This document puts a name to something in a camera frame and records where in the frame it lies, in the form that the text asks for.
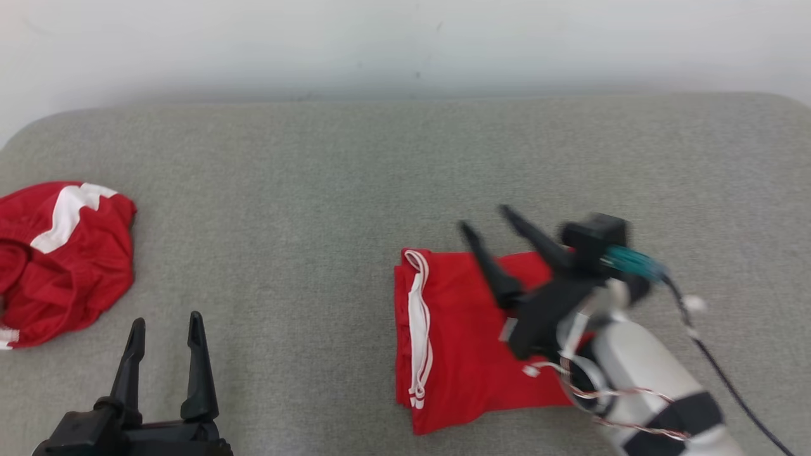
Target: cable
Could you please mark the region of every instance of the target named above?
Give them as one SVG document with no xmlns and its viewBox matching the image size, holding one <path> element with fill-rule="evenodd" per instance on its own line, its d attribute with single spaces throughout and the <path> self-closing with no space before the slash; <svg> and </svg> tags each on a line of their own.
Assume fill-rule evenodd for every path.
<svg viewBox="0 0 811 456">
<path fill-rule="evenodd" d="M 696 329 L 693 327 L 693 322 L 690 319 L 690 313 L 689 313 L 687 307 L 684 305 L 684 296 L 681 294 L 681 291 L 679 291 L 679 287 L 676 286 L 676 283 L 673 282 L 673 279 L 671 279 L 666 274 L 664 274 L 661 278 L 662 278 L 662 282 L 665 285 L 667 285 L 668 288 L 670 288 L 670 290 L 673 293 L 673 296 L 676 298 L 676 302 L 678 303 L 679 311 L 681 312 L 681 320 L 682 320 L 682 322 L 684 322 L 684 326 L 687 328 L 687 332 L 690 335 L 690 338 L 692 338 L 693 342 L 696 343 L 696 346 L 698 346 L 698 350 L 701 351 L 701 353 L 704 355 L 704 357 L 707 359 L 707 361 L 710 361 L 710 364 L 712 365 L 713 369 L 715 370 L 715 373 L 718 374 L 718 377 L 721 379 L 724 386 L 727 387 L 727 389 L 729 390 L 729 393 L 735 399 L 735 402 L 738 402 L 738 405 L 740 406 L 740 408 L 744 409 L 744 413 L 749 417 L 749 419 L 752 420 L 752 422 L 755 424 L 755 426 L 757 426 L 757 428 L 760 429 L 761 432 L 763 432 L 763 435 L 768 437 L 769 440 L 771 440 L 772 443 L 774 443 L 778 448 L 780 448 L 780 451 L 782 451 L 783 454 L 786 454 L 786 456 L 794 456 L 794 453 L 792 453 L 780 441 L 780 439 L 778 439 L 777 436 L 775 434 L 773 434 L 763 424 L 763 422 L 761 422 L 761 420 L 757 417 L 757 415 L 755 415 L 755 413 L 752 411 L 752 409 L 749 408 L 749 405 L 747 405 L 746 401 L 744 401 L 744 399 L 740 396 L 740 394 L 738 393 L 738 390 L 735 388 L 735 386 L 732 385 L 732 382 L 727 377 L 727 374 L 721 369 L 721 366 L 718 365 L 718 362 L 715 360 L 715 357 L 710 353 L 710 351 L 704 345 L 704 342 L 702 342 L 702 340 L 699 338 L 698 331 L 696 331 Z"/>
</svg>

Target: crumpled red shorts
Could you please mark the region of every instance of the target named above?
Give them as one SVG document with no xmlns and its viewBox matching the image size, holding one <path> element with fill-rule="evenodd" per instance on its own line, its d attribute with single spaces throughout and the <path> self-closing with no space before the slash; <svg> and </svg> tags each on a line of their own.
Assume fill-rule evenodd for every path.
<svg viewBox="0 0 811 456">
<path fill-rule="evenodd" d="M 529 290 L 551 278 L 535 253 L 499 259 Z M 570 406 L 553 369 L 532 377 L 507 343 L 507 315 L 469 253 L 403 249 L 394 269 L 397 402 L 414 433 L 465 424 L 486 411 Z"/>
</svg>

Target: folded red shorts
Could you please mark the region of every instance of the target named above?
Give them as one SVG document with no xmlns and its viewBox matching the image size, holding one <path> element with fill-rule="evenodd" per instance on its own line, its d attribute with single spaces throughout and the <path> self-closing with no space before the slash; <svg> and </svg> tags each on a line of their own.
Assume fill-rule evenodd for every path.
<svg viewBox="0 0 811 456">
<path fill-rule="evenodd" d="M 0 350 L 84 329 L 132 284 L 135 205 L 90 183 L 0 198 Z"/>
<path fill-rule="evenodd" d="M 499 259 L 526 289 L 551 278 L 532 252 Z M 465 424 L 487 411 L 570 406 L 553 369 L 531 376 L 513 357 L 507 315 L 469 253 L 403 249 L 394 269 L 397 402 L 411 409 L 414 433 Z"/>
</svg>

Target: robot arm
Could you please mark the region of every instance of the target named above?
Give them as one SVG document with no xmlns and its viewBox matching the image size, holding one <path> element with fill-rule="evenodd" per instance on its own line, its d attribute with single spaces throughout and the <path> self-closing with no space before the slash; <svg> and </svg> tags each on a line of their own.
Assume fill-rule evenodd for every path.
<svg viewBox="0 0 811 456">
<path fill-rule="evenodd" d="M 203 317 L 192 312 L 189 321 L 188 398 L 178 421 L 142 424 L 138 366 L 144 357 L 145 333 L 144 319 L 135 320 L 110 396 L 98 399 L 91 411 L 66 413 L 33 456 L 234 456 L 214 424 L 220 409 Z"/>
<path fill-rule="evenodd" d="M 549 359 L 540 367 L 558 370 L 573 402 L 601 425 L 619 455 L 742 456 L 717 402 L 625 313 L 650 289 L 646 278 L 605 261 L 608 248 L 627 247 L 626 222 L 599 214 L 569 223 L 561 239 L 572 250 L 565 250 L 511 208 L 502 213 L 553 272 L 545 286 L 520 290 L 461 224 L 496 302 L 517 320 L 508 339 L 515 356 Z"/>
</svg>

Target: gray fabric surface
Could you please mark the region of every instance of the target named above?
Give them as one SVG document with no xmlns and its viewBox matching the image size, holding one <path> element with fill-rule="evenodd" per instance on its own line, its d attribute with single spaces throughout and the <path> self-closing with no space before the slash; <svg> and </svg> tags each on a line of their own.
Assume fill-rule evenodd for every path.
<svg viewBox="0 0 811 456">
<path fill-rule="evenodd" d="M 0 152 L 0 195 L 56 179 L 131 197 L 136 282 L 89 329 L 0 353 L 2 454 L 28 454 L 109 391 L 147 321 L 140 408 L 175 419 L 189 311 L 203 313 L 222 435 L 238 455 L 610 454 L 580 412 L 504 411 L 414 437 L 394 403 L 401 247 L 526 250 L 510 203 L 553 230 L 590 211 L 707 299 L 697 326 L 753 409 L 811 448 L 811 112 L 752 94 L 147 107 L 61 114 Z M 633 311 L 777 454 L 658 291 Z"/>
</svg>

